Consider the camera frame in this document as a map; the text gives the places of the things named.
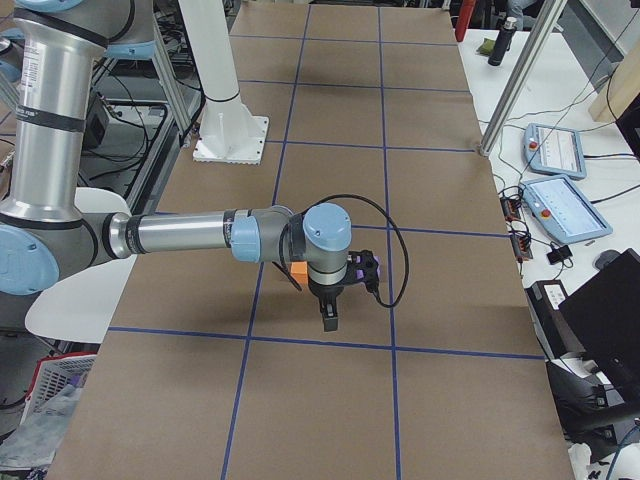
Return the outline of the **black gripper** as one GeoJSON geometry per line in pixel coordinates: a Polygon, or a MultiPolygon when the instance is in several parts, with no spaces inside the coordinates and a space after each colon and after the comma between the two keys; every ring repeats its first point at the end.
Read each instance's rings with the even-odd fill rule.
{"type": "Polygon", "coordinates": [[[340,283],[323,285],[314,280],[310,280],[308,287],[310,292],[319,301],[324,331],[331,332],[337,330],[339,326],[337,298],[343,293],[345,286],[340,283]]]}

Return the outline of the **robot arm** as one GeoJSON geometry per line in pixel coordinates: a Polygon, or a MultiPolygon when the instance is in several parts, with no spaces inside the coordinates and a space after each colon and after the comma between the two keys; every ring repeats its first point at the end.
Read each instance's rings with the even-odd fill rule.
{"type": "Polygon", "coordinates": [[[353,270],[352,225],[339,205],[135,215],[115,193],[78,185],[94,63],[150,59],[159,39],[149,1],[19,1],[24,36],[15,157],[1,203],[1,289],[46,292],[88,269],[154,252],[229,250],[242,262],[307,265],[326,331],[353,270]]]}

